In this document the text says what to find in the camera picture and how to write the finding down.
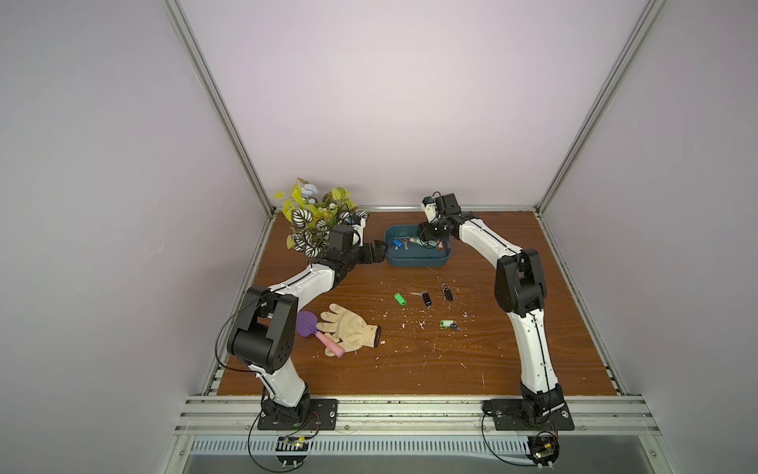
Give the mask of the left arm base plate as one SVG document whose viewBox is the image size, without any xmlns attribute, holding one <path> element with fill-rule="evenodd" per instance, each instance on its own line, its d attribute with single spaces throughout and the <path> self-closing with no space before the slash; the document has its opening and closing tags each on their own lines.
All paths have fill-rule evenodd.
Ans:
<svg viewBox="0 0 758 474">
<path fill-rule="evenodd" d="M 333 431 L 339 401 L 332 398 L 305 398 L 295 407 L 285 407 L 265 399 L 257 422 L 259 431 Z"/>
</svg>

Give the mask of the teal plastic storage box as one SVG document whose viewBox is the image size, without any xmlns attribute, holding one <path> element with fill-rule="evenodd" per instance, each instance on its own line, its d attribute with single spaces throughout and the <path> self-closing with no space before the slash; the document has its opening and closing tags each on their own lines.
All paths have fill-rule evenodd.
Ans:
<svg viewBox="0 0 758 474">
<path fill-rule="evenodd" d="M 407 248 L 397 249 L 394 239 L 403 241 Z M 450 237 L 441 241 L 422 242 L 418 238 L 418 225 L 398 224 L 385 230 L 384 241 L 388 245 L 386 261 L 396 268 L 440 268 L 446 265 L 453 254 Z"/>
</svg>

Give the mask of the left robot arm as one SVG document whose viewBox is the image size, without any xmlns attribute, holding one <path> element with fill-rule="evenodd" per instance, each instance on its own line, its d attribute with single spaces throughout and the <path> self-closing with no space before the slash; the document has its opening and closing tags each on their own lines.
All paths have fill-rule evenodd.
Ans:
<svg viewBox="0 0 758 474">
<path fill-rule="evenodd" d="M 262 381 L 268 416 L 301 423 L 310 414 L 309 388 L 291 360 L 297 313 L 336 288 L 355 266 L 383 261 L 387 245 L 366 244 L 365 224 L 364 217 L 350 216 L 329 231 L 326 253 L 304 271 L 276 286 L 254 284 L 246 291 L 226 347 Z"/>
</svg>

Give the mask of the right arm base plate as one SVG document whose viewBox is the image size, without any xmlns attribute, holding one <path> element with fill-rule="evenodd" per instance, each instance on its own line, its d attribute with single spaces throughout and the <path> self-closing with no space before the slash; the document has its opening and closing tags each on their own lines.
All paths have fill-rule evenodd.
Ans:
<svg viewBox="0 0 758 474">
<path fill-rule="evenodd" d="M 522 399 L 490 399 L 482 404 L 486 418 L 491 418 L 497 431 L 507 432 L 570 432 L 576 429 L 567 405 L 551 412 L 546 417 L 538 417 L 526 410 Z"/>
</svg>

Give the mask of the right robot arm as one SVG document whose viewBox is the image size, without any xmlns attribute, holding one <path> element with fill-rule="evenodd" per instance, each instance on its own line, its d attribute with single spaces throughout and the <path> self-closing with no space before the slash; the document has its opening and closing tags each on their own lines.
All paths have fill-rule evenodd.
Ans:
<svg viewBox="0 0 758 474">
<path fill-rule="evenodd" d="M 553 369 L 545 331 L 547 285 L 539 253 L 516 246 L 471 211 L 462 211 L 453 194 L 424 197 L 422 210 L 426 222 L 418 227 L 420 239 L 454 237 L 495 268 L 493 292 L 513 327 L 527 416 L 537 423 L 562 410 L 563 389 Z"/>
</svg>

